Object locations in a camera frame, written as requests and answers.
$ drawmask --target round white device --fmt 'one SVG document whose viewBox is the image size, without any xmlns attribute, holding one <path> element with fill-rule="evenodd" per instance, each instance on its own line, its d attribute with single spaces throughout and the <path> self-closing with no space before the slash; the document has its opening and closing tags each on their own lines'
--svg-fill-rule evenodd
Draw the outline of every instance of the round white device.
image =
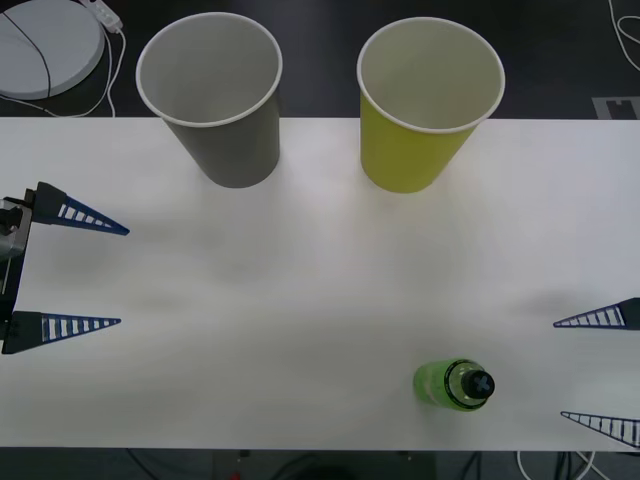
<svg viewBox="0 0 640 480">
<path fill-rule="evenodd" d="M 51 96 L 84 80 L 102 57 L 102 27 L 78 3 L 33 0 L 6 13 L 47 60 Z M 0 15 L 0 66 L 0 94 L 21 100 L 47 97 L 47 71 L 42 58 L 4 15 Z"/>
</svg>

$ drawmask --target white cable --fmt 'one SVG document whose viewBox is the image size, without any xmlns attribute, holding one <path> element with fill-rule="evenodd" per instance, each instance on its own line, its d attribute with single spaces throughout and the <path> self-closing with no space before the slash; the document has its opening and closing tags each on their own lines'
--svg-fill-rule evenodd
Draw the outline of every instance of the white cable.
<svg viewBox="0 0 640 480">
<path fill-rule="evenodd" d="M 520 469 L 520 473 L 525 478 L 525 480 L 531 480 L 531 477 L 527 475 L 527 472 L 524 471 L 524 467 L 522 466 L 522 457 L 520 451 L 516 453 L 516 460 L 518 461 L 518 468 Z"/>
<path fill-rule="evenodd" d="M 587 459 L 587 457 L 585 457 L 581 452 L 576 452 L 578 454 L 578 456 L 583 459 L 585 462 L 588 462 L 589 460 Z M 600 477 L 603 480 L 611 480 L 609 477 L 607 477 L 604 473 L 602 473 L 598 467 L 596 467 L 595 465 L 591 464 L 591 469 L 596 472 L 598 475 L 600 475 Z"/>
<path fill-rule="evenodd" d="M 124 32 L 119 28 L 116 28 L 116 32 L 122 37 L 122 50 L 120 51 L 120 58 L 118 59 L 118 64 L 116 65 L 116 70 L 113 72 L 113 80 L 107 87 L 107 100 L 109 101 L 109 106 L 111 107 L 111 116 L 116 116 L 116 107 L 113 106 L 113 100 L 111 100 L 111 87 L 116 83 L 116 79 L 118 78 L 118 73 L 120 73 L 120 66 L 122 65 L 122 59 L 124 58 L 124 52 L 127 49 L 127 37 L 124 36 Z"/>
<path fill-rule="evenodd" d="M 24 102 L 24 101 L 18 100 L 16 98 L 5 97 L 4 95 L 0 95 L 0 98 L 2 98 L 3 100 L 6 100 L 8 102 L 19 103 L 20 105 L 26 105 L 27 107 L 35 108 L 37 110 L 40 110 L 40 111 L 42 111 L 42 112 L 44 112 L 44 113 L 46 113 L 48 115 L 51 115 L 52 117 L 56 117 L 56 118 L 80 118 L 80 117 L 84 117 L 86 115 L 89 115 L 96 108 L 98 108 L 98 106 L 102 103 L 102 100 L 104 100 L 105 95 L 107 95 L 107 93 L 108 93 L 110 85 L 113 83 L 111 81 L 111 67 L 112 67 L 112 63 L 113 63 L 113 57 L 112 57 L 112 53 L 111 53 L 111 41 L 109 40 L 109 35 L 107 35 L 107 31 L 104 29 L 104 27 L 102 28 L 102 33 L 104 35 L 104 38 L 107 40 L 107 52 L 109 54 L 109 69 L 107 71 L 107 84 L 105 85 L 105 89 L 102 92 L 102 95 L 100 96 L 100 100 L 98 100 L 98 102 L 93 107 L 91 107 L 91 109 L 87 110 L 84 113 L 79 113 L 77 115 L 57 115 L 57 114 L 53 113 L 52 111 L 47 110 L 46 108 L 40 107 L 38 105 L 35 105 L 33 103 Z M 123 56 L 124 56 L 124 51 L 120 55 L 120 61 L 122 61 L 122 57 Z M 116 116 L 115 109 L 113 108 L 113 105 L 111 105 L 111 116 L 112 117 Z"/>
<path fill-rule="evenodd" d="M 633 65 L 633 67 L 636 70 L 640 72 L 640 67 L 633 60 L 631 60 L 631 57 L 627 53 L 627 49 L 624 46 L 624 42 L 622 41 L 622 37 L 620 36 L 620 34 L 622 33 L 629 40 L 636 42 L 637 44 L 640 45 L 640 40 L 638 40 L 635 37 L 632 37 L 622 29 L 622 20 L 640 20 L 640 17 L 626 15 L 624 17 L 620 17 L 616 22 L 616 16 L 613 13 L 613 0 L 609 0 L 609 10 L 611 11 L 611 23 L 613 24 L 613 30 L 616 32 L 616 37 L 618 37 L 618 43 L 620 44 L 620 48 L 622 48 L 622 53 L 624 53 L 624 56 L 627 57 L 627 60 L 629 61 L 629 63 Z"/>
<path fill-rule="evenodd" d="M 582 470 L 582 472 L 580 472 L 580 474 L 573 480 L 582 480 L 585 477 L 585 475 L 589 473 L 589 470 L 591 470 L 592 468 L 602 478 L 604 478 L 605 480 L 610 480 L 600 470 L 598 470 L 596 467 L 593 466 L 593 459 L 596 457 L 596 452 L 591 452 L 591 454 L 589 455 L 589 458 L 585 457 L 580 452 L 577 452 L 577 453 L 578 455 L 580 455 L 580 458 L 582 458 L 585 462 L 587 462 L 587 465 L 586 467 L 584 467 L 584 470 Z M 527 475 L 527 472 L 524 471 L 524 467 L 522 466 L 521 454 L 522 452 L 516 452 L 516 460 L 518 462 L 518 468 L 520 469 L 520 473 L 525 478 L 525 480 L 531 480 L 531 477 Z"/>
<path fill-rule="evenodd" d="M 591 467 L 593 466 L 594 458 L 596 458 L 596 452 L 591 452 L 591 454 L 589 455 L 589 460 L 585 459 L 587 461 L 587 466 L 584 467 L 584 470 L 574 480 L 582 480 L 585 475 L 589 473 L 589 470 L 591 470 Z"/>
</svg>

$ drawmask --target green bottle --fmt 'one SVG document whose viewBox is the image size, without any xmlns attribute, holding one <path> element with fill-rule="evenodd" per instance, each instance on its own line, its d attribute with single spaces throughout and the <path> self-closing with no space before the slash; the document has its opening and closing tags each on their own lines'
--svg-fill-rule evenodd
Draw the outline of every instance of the green bottle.
<svg viewBox="0 0 640 480">
<path fill-rule="evenodd" d="M 476 362 L 455 358 L 418 368 L 413 388 L 418 398 L 429 405 L 472 412 L 487 403 L 495 383 Z"/>
</svg>

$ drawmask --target yellow paper cup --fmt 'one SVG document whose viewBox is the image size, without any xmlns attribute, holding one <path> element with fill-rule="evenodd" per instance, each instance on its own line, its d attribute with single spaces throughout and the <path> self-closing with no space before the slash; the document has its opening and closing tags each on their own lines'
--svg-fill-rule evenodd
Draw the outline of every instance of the yellow paper cup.
<svg viewBox="0 0 640 480">
<path fill-rule="evenodd" d="M 474 31 L 439 18 L 378 30 L 358 58 L 360 159 L 392 192 L 430 185 L 489 117 L 504 93 L 504 68 Z"/>
</svg>

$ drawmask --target bottle cap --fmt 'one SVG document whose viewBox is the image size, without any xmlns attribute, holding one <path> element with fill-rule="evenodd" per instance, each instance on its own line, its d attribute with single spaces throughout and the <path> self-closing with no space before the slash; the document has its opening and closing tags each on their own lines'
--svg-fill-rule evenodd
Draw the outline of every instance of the bottle cap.
<svg viewBox="0 0 640 480">
<path fill-rule="evenodd" d="M 482 400 L 493 395 L 496 384 L 484 370 L 471 370 L 462 376 L 462 391 L 469 398 Z"/>
</svg>

